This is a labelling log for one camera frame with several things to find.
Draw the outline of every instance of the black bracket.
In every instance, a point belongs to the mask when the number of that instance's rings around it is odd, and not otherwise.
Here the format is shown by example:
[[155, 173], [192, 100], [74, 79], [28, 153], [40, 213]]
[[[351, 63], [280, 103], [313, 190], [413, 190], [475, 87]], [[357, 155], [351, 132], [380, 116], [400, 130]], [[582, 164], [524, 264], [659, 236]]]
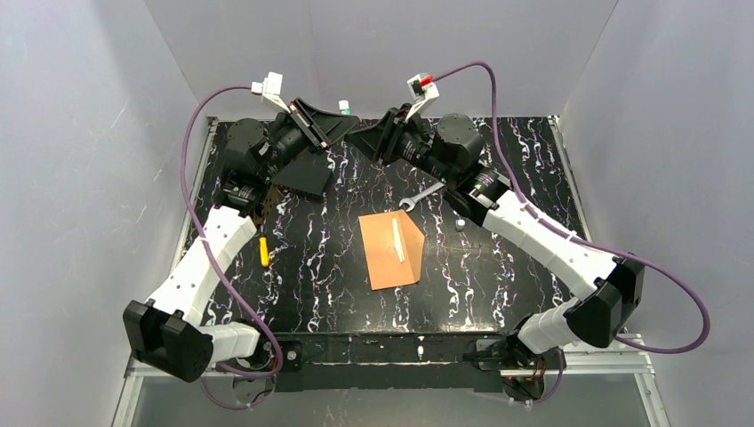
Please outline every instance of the black bracket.
[[641, 302], [645, 267], [614, 257], [615, 268], [598, 278], [598, 290], [564, 313], [568, 327], [585, 343], [604, 349], [610, 345]]
[[183, 320], [183, 313], [171, 315], [152, 303], [131, 301], [123, 312], [133, 358], [187, 383], [195, 381], [212, 359], [212, 338]]
[[311, 152], [321, 153], [330, 144], [342, 140], [351, 129], [358, 125], [355, 116], [344, 116], [315, 109], [301, 98], [288, 105], [291, 119], [312, 145]]

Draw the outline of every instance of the black marbled surface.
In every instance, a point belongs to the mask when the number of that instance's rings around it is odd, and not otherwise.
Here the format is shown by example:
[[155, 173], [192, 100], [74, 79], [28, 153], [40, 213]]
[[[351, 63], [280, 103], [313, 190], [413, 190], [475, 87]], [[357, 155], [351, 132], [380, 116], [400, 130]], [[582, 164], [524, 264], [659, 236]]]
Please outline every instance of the black marbled surface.
[[[491, 120], [475, 123], [489, 142], [483, 160], [502, 170], [492, 147]], [[503, 150], [526, 195], [582, 234], [547, 119], [502, 118], [499, 123]], [[207, 162], [197, 200], [202, 221], [219, 187], [229, 125], [218, 127]], [[457, 215], [437, 195], [410, 213], [426, 235], [420, 282], [372, 291], [358, 216], [395, 210], [398, 200], [433, 179], [400, 160], [380, 168], [344, 144], [304, 161], [333, 170], [325, 201], [281, 192], [261, 230], [269, 242], [269, 268], [260, 265], [258, 233], [226, 272], [274, 332], [505, 331], [526, 314], [569, 298], [548, 270], [510, 242], [469, 222], [457, 232]], [[189, 233], [187, 248], [195, 235]], [[218, 286], [204, 323], [227, 323], [241, 315]]]

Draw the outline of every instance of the metal wrench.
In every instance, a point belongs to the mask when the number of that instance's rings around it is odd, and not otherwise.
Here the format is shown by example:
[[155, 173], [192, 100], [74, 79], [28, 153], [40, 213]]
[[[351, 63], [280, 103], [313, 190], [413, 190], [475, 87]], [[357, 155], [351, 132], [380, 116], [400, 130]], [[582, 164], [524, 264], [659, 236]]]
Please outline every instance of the metal wrench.
[[398, 206], [405, 209], [406, 212], [411, 212], [416, 207], [416, 204], [419, 203], [423, 198], [437, 193], [438, 191], [443, 189], [444, 186], [444, 182], [436, 182], [414, 197], [401, 199], [401, 201], [398, 202]]

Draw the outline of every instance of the white connector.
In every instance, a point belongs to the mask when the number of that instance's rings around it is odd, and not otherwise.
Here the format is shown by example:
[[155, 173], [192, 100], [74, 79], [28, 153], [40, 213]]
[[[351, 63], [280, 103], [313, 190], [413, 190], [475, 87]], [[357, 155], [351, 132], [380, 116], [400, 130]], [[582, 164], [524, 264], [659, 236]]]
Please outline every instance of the white connector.
[[[421, 81], [427, 77], [430, 78], [429, 82], [422, 85]], [[405, 117], [408, 120], [414, 114], [420, 114], [428, 109], [432, 105], [432, 102], [439, 98], [440, 91], [437, 89], [437, 85], [431, 81], [431, 76], [428, 74], [417, 74], [409, 78], [406, 83], [413, 96], [413, 105]]]
[[234, 358], [248, 358], [254, 354], [260, 333], [252, 326], [238, 322], [227, 325], [200, 326], [199, 332], [213, 339], [210, 364]]
[[261, 101], [264, 105], [270, 107], [275, 111], [284, 113], [290, 113], [291, 110], [285, 105], [285, 102], [280, 98], [280, 93], [283, 91], [283, 75], [273, 73], [270, 71], [264, 80], [259, 82], [252, 82], [252, 93], [261, 96]]

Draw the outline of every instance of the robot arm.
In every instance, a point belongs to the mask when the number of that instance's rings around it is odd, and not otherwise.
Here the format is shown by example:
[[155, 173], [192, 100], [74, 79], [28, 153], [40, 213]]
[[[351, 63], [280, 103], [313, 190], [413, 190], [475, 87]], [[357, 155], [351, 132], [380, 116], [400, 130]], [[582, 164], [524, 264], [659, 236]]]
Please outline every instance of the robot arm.
[[[421, 83], [412, 86], [411, 82], [412, 90], [421, 89]], [[437, 88], [428, 91], [437, 97]], [[539, 221], [557, 222], [536, 208], [539, 219], [534, 219], [525, 211], [529, 202], [519, 201], [509, 180], [479, 162], [485, 142], [470, 118], [444, 116], [430, 137], [428, 123], [416, 113], [425, 99], [390, 109], [376, 125], [349, 134], [346, 142], [374, 162], [386, 165], [401, 158], [445, 182], [443, 197], [453, 210], [523, 249], [574, 295], [565, 304], [525, 318], [498, 345], [467, 359], [527, 366], [537, 355], [570, 342], [606, 348], [639, 304], [644, 266], [577, 245], [542, 227]], [[558, 227], [575, 236], [574, 231]]]
[[[254, 84], [265, 104], [278, 110], [264, 133], [253, 119], [237, 121], [243, 139], [229, 141], [221, 187], [205, 222], [204, 240], [222, 270], [254, 236], [275, 201], [270, 179], [310, 150], [318, 152], [356, 127], [358, 118], [326, 113], [300, 99], [285, 105], [279, 98], [280, 75], [270, 73]], [[200, 326], [219, 279], [207, 259], [204, 241], [195, 240], [168, 279], [146, 302], [131, 301], [123, 319], [135, 359], [186, 382], [210, 365], [254, 354], [260, 333], [251, 325]]]

